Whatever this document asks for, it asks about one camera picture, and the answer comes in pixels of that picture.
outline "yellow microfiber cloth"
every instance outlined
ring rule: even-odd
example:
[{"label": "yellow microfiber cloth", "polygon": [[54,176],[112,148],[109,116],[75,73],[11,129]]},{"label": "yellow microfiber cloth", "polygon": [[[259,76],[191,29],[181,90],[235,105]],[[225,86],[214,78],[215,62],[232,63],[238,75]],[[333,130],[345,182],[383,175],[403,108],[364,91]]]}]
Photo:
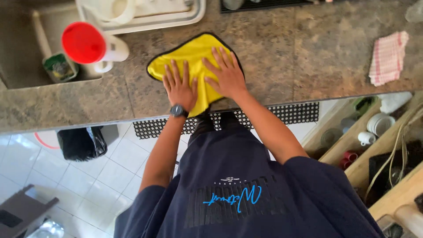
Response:
[{"label": "yellow microfiber cloth", "polygon": [[[176,61],[181,74],[184,69],[184,60],[188,61],[190,66],[190,85],[193,78],[197,77],[198,79],[197,103],[188,117],[199,115],[209,107],[210,103],[223,97],[204,81],[205,76],[218,81],[217,77],[201,61],[203,57],[206,57],[215,67],[219,67],[213,57],[212,47],[216,47],[217,49],[223,47],[228,54],[232,51],[229,46],[213,33],[201,33],[180,46],[154,57],[147,65],[148,75],[153,79],[162,81],[163,75],[166,74],[165,64],[170,65],[171,59]],[[236,59],[242,70],[238,57]]]}]

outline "person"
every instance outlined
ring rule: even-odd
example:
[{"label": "person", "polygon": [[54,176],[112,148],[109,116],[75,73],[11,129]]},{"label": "person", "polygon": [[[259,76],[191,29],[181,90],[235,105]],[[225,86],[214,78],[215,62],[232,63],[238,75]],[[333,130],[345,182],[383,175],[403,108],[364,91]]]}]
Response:
[{"label": "person", "polygon": [[[292,132],[247,90],[233,52],[213,48],[219,81],[205,81],[233,99],[261,143],[230,113],[222,130],[199,117],[173,177],[179,138],[197,99],[188,64],[175,61],[163,83],[171,116],[146,164],[140,192],[115,223],[115,238],[384,237],[343,171],[308,157]],[[276,161],[271,161],[268,150]]]}]

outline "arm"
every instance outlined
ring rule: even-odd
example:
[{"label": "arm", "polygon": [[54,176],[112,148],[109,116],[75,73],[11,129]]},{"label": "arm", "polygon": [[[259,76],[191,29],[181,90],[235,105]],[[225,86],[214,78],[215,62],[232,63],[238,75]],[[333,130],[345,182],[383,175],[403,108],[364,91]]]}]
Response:
[{"label": "arm", "polygon": [[235,54],[231,52],[231,61],[222,48],[220,52],[222,56],[215,48],[212,49],[220,69],[214,67],[206,58],[203,59],[204,65],[219,79],[219,82],[216,82],[211,78],[206,78],[206,82],[218,93],[232,98],[240,106],[250,119],[263,144],[279,163],[284,164],[295,156],[308,157],[287,126],[248,93]]},{"label": "arm", "polygon": [[[166,65],[166,75],[163,76],[163,84],[168,93],[170,104],[172,106],[180,104],[186,111],[191,111],[197,102],[197,79],[194,78],[191,89],[188,62],[184,62],[182,82],[176,62],[172,60],[171,63],[173,75],[170,67]],[[165,188],[169,185],[175,169],[179,139],[185,120],[186,118],[183,116],[170,116],[148,157],[139,192],[151,185],[159,185]]]}]

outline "granite countertop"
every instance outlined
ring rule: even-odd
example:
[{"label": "granite countertop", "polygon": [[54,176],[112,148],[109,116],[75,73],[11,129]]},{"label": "granite countertop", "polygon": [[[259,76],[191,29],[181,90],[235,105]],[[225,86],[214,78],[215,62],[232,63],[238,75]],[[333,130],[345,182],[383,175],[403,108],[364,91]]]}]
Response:
[{"label": "granite countertop", "polygon": [[[0,93],[0,133],[82,127],[169,114],[161,82],[146,74],[155,55],[211,31],[238,55],[247,88],[263,105],[423,89],[423,23],[407,23],[415,0],[351,0],[320,6],[219,13],[207,1],[193,25],[119,35],[130,56],[102,79]],[[400,80],[374,87],[367,76],[375,39],[406,30]],[[236,108],[229,99],[212,109]]]}]

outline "black trash bag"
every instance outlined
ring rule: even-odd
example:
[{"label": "black trash bag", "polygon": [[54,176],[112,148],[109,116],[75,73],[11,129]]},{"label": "black trash bag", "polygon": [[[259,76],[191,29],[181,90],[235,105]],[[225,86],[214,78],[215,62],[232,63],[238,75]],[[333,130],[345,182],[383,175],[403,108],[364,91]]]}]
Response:
[{"label": "black trash bag", "polygon": [[57,138],[65,159],[89,161],[106,154],[107,145],[100,128],[60,130],[57,133]]}]

